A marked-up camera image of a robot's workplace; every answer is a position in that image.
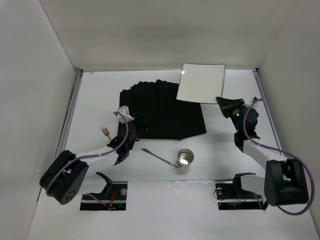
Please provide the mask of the silver metal cup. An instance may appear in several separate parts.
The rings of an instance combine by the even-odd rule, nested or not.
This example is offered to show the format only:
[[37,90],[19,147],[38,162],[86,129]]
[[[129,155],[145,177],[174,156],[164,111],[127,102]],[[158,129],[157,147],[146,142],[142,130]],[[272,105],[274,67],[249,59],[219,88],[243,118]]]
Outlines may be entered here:
[[181,149],[177,154],[176,163],[181,171],[186,172],[189,170],[194,161],[194,153],[190,149]]

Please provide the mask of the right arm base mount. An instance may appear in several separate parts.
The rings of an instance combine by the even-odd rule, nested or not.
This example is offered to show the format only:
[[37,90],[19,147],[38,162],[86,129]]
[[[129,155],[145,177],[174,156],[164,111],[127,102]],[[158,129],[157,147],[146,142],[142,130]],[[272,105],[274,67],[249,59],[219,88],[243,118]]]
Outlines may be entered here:
[[220,211],[260,210],[269,204],[261,195],[250,191],[237,191],[232,180],[217,180],[213,196]]

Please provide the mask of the white square plate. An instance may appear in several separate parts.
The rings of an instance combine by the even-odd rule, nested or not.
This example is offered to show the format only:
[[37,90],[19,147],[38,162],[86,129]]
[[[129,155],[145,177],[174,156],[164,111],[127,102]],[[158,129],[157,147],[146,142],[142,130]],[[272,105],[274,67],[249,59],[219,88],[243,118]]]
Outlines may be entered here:
[[217,97],[223,94],[225,64],[182,65],[176,99],[179,101],[217,104]]

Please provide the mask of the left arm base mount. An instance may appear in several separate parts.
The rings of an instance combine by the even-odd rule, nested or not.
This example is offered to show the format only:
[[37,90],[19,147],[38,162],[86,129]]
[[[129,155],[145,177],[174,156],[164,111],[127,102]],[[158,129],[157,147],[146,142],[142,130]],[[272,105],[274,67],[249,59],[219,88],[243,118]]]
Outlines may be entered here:
[[127,208],[128,182],[114,182],[110,193],[92,193],[94,198],[83,195],[80,201],[80,211],[125,211]]

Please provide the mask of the copper handled knife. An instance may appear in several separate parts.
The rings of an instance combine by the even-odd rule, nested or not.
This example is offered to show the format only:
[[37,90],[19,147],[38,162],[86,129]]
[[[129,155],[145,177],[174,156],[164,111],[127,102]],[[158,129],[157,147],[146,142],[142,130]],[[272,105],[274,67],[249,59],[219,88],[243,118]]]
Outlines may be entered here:
[[150,150],[148,150],[148,149],[146,149],[146,148],[141,148],[141,150],[142,150],[143,152],[145,152],[145,153],[147,153],[147,154],[149,154],[149,155],[151,155],[151,156],[153,156],[153,157],[161,160],[162,162],[164,162],[164,163],[172,166],[172,167],[175,167],[175,168],[178,168],[178,169],[180,168],[179,166],[173,164],[172,162],[169,162],[168,160],[166,160],[166,159],[164,159],[164,158],[162,158],[162,157],[159,157],[159,156],[155,155],[154,153],[152,153]]

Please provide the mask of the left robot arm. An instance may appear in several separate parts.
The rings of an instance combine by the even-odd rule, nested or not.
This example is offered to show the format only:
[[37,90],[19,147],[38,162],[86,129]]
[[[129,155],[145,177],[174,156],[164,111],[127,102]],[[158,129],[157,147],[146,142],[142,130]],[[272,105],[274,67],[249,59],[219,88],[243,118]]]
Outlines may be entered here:
[[107,150],[77,155],[70,150],[62,151],[41,177],[39,184],[48,197],[61,205],[69,203],[76,195],[87,195],[98,201],[111,193],[112,180],[101,172],[107,158],[115,155],[114,165],[129,157],[135,142],[149,128],[149,122],[136,114],[117,110],[117,135],[107,144]]

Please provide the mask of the copper fork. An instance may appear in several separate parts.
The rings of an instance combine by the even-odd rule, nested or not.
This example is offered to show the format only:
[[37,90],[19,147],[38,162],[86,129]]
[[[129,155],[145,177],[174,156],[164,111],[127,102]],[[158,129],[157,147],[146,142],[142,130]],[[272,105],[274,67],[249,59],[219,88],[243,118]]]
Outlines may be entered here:
[[109,139],[109,141],[111,141],[112,139],[110,137],[110,132],[107,129],[107,127],[105,125],[102,125],[101,130],[102,130],[103,134]]

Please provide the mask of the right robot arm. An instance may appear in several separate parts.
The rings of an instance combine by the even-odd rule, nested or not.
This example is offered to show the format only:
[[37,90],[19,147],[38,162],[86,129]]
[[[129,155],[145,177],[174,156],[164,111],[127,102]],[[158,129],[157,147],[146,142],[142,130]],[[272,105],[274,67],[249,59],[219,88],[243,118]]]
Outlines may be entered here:
[[264,170],[264,176],[237,173],[232,179],[232,190],[237,196],[253,193],[264,197],[271,206],[306,204],[309,193],[305,170],[296,157],[280,149],[266,146],[256,133],[258,112],[240,99],[216,97],[222,115],[231,119],[235,146],[255,160]]

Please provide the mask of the black cloth placemat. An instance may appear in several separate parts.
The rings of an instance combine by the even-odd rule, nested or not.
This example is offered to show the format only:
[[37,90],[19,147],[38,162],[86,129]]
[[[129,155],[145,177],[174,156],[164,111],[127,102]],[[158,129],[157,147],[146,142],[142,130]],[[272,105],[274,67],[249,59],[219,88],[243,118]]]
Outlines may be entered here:
[[146,125],[140,131],[143,140],[183,140],[207,133],[201,105],[177,100],[177,83],[140,81],[124,89],[119,105]]

